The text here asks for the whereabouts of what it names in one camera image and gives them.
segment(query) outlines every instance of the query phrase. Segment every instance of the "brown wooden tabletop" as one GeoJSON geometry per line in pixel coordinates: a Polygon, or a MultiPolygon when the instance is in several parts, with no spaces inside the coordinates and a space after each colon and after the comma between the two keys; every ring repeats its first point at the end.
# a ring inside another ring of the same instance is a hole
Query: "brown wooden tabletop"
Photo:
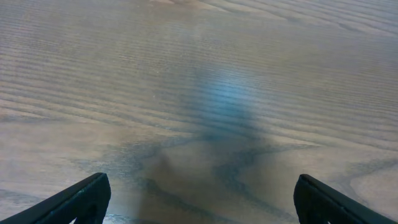
{"type": "Polygon", "coordinates": [[[0,1],[0,220],[95,172],[105,223],[398,220],[398,2],[0,1]]]}

